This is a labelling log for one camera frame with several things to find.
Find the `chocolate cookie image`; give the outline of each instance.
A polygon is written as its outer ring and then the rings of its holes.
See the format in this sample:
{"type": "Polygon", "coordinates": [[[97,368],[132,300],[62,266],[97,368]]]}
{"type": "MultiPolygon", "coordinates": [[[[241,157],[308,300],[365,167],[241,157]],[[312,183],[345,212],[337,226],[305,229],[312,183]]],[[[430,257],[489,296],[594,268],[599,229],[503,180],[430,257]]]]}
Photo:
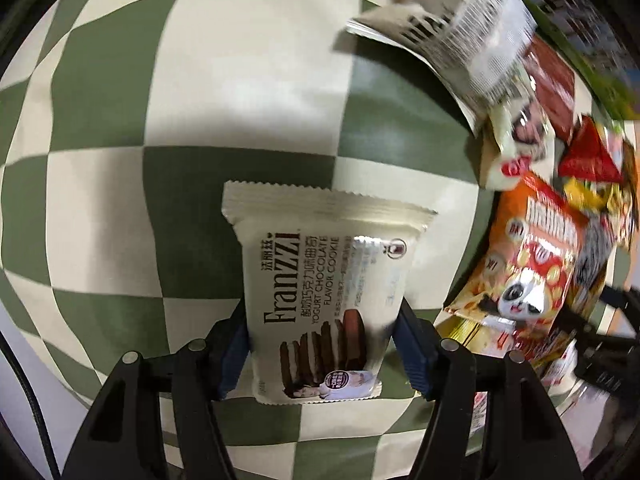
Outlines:
{"type": "Polygon", "coordinates": [[[318,396],[328,373],[363,370],[366,363],[364,322],[356,309],[345,310],[342,320],[334,320],[333,325],[325,321],[319,332],[304,333],[299,341],[280,344],[282,385],[293,399],[318,396]]]}

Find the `franzzi cookie package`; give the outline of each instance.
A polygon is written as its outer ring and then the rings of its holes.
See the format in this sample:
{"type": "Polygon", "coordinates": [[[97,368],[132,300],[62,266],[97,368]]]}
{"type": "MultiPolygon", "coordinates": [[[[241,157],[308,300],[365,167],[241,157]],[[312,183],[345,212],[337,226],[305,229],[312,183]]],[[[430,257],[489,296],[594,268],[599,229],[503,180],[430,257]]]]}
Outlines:
{"type": "Polygon", "coordinates": [[[434,213],[323,189],[227,182],[242,245],[254,396],[268,404],[379,395],[415,245],[434,213]]]}

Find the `panda cartoon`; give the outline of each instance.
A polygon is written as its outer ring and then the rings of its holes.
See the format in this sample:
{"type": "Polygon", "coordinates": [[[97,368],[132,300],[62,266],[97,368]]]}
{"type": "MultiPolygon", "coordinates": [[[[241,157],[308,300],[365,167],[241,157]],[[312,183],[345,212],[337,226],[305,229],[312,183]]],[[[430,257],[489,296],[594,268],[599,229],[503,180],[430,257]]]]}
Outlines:
{"type": "Polygon", "coordinates": [[[498,299],[500,316],[515,321],[535,321],[551,307],[545,282],[531,269],[512,276],[498,299]]]}

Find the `red wrapper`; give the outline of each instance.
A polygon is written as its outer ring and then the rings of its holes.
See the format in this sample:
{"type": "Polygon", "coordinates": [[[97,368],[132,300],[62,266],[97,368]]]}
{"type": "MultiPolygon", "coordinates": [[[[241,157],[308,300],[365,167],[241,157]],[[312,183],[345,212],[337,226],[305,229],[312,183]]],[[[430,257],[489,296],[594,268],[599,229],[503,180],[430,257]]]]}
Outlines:
{"type": "Polygon", "coordinates": [[[582,116],[582,124],[558,165],[558,175],[573,176],[590,182],[624,182],[589,116],[582,116]]]}
{"type": "Polygon", "coordinates": [[[522,62],[536,82],[536,97],[548,115],[556,136],[569,142],[574,126],[574,71],[538,36],[534,36],[522,62]]]}

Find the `screw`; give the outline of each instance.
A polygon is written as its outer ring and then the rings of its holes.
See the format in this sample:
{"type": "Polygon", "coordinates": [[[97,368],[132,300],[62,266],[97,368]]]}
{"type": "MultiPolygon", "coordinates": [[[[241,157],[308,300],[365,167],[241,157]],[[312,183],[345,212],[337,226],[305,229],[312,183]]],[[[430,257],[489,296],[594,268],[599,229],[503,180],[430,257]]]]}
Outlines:
{"type": "Polygon", "coordinates": [[[511,352],[509,352],[509,359],[517,364],[521,364],[525,361],[524,354],[520,350],[511,350],[511,352]]]}
{"type": "Polygon", "coordinates": [[[194,339],[189,343],[189,350],[192,352],[199,352],[200,350],[204,350],[206,347],[207,343],[204,339],[194,339]]]}
{"type": "Polygon", "coordinates": [[[440,342],[440,346],[442,347],[442,349],[446,350],[447,352],[455,352],[458,348],[460,348],[460,345],[457,341],[454,341],[453,339],[443,339],[440,342]]]}
{"type": "Polygon", "coordinates": [[[122,356],[122,362],[126,365],[135,363],[137,360],[138,360],[138,352],[134,352],[133,350],[131,352],[127,352],[122,356]]]}

